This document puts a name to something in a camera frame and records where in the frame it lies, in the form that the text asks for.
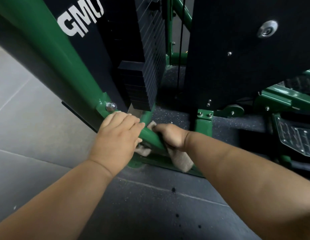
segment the finger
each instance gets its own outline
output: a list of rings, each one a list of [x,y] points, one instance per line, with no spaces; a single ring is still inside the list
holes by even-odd
[[[136,123],[135,125],[132,126],[132,128],[130,129],[130,132],[132,133],[132,137],[134,139],[137,139],[137,137],[139,136],[139,134],[141,133],[142,129],[144,129],[145,127],[145,123]]]
[[[135,141],[135,148],[137,147],[138,143],[141,143],[143,140],[141,138],[137,138]]]
[[[136,123],[139,123],[140,119],[133,116],[133,115],[128,115],[126,116],[126,118],[123,120],[123,122],[121,122],[121,124],[119,126],[117,126],[120,129],[123,130],[129,130],[132,128],[132,126]]]
[[[123,120],[126,118],[126,116],[128,116],[128,114],[124,113],[124,112],[116,113],[113,116],[113,118],[110,121],[108,126],[111,127],[111,128],[115,128],[115,127],[119,126],[123,122]]]
[[[170,124],[158,124],[153,128],[153,132],[164,133],[168,125]]]
[[[117,113],[117,111],[114,112],[114,113],[109,114],[109,115],[103,120],[103,123],[101,124],[100,129],[103,129],[103,128],[105,128],[106,126],[108,126],[109,123],[110,123],[110,121],[112,120],[112,118],[114,117],[114,115],[115,115],[116,113]]]

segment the logo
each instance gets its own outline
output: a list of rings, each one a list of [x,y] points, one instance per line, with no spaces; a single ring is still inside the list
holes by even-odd
[[[99,19],[104,14],[104,9],[101,2],[99,0],[96,1],[100,8],[100,12],[96,11],[91,0],[78,0],[77,3],[81,11],[78,10],[75,5],[72,5],[68,11],[65,11],[61,16],[59,16],[57,18],[57,23],[61,27],[62,31],[64,31],[64,33],[68,36],[74,36],[79,33],[80,36],[84,37],[85,33],[89,30],[83,22],[85,22],[86,25],[89,25],[91,20],[96,23],[96,18]],[[71,22],[70,25],[66,26],[66,21]]]

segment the person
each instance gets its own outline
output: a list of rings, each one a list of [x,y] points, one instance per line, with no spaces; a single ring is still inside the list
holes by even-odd
[[[0,239],[76,239],[107,185],[127,165],[144,123],[105,118],[87,160],[0,223]],[[187,152],[234,212],[262,239],[310,239],[310,181],[245,150],[173,124],[159,124]]]

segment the grout line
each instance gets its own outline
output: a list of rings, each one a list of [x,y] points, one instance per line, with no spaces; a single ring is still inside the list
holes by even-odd
[[[155,187],[153,185],[149,185],[149,184],[144,184],[144,183],[128,180],[128,179],[125,179],[125,178],[122,178],[122,177],[116,177],[116,178],[119,179],[119,180],[123,180],[123,181],[129,182],[129,183],[138,184],[138,185],[142,185],[142,186],[145,186],[145,187],[148,187],[148,188],[152,188],[152,189],[156,189],[156,190],[161,190],[161,191],[172,193],[172,191],[169,190],[169,189]],[[188,194],[185,194],[185,193],[175,192],[175,194],[180,195],[180,196],[184,196],[184,197],[188,197],[188,198],[192,198],[192,199],[196,199],[196,200],[200,200],[200,201],[205,201],[207,203],[211,203],[211,204],[215,204],[215,205],[219,205],[219,206],[229,207],[229,205],[226,205],[226,204],[222,204],[222,203],[218,203],[218,202],[215,202],[215,201],[210,201],[210,200],[206,200],[206,199],[203,199],[203,198],[191,196],[191,195],[188,195]]]
[[[17,89],[16,92],[0,107],[0,111],[5,107],[6,104],[9,103],[13,99],[13,97],[31,80],[32,78],[29,78],[26,82],[24,82],[19,89]]]
[[[63,166],[63,165],[59,165],[59,164],[56,164],[56,163],[52,163],[52,162],[50,162],[50,161],[42,161],[42,160],[39,160],[39,159],[36,159],[36,158],[33,158],[33,157],[24,156],[24,155],[21,155],[21,154],[17,154],[17,153],[13,153],[13,152],[8,152],[8,151],[1,150],[1,149],[0,149],[0,152],[5,152],[5,153],[11,154],[11,155],[20,156],[20,157],[24,157],[24,158],[34,159],[34,160],[40,161],[40,162],[42,162],[42,163],[53,164],[53,165],[57,165],[57,166],[60,166],[60,167],[63,167],[63,168],[73,169],[73,168],[70,168],[70,167],[66,167],[66,166]]]

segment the person's left hand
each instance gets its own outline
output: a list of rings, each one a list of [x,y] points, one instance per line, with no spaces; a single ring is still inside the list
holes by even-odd
[[[137,117],[114,112],[107,116],[97,133],[88,160],[107,169],[115,177],[133,157],[138,138],[145,123],[139,123]]]

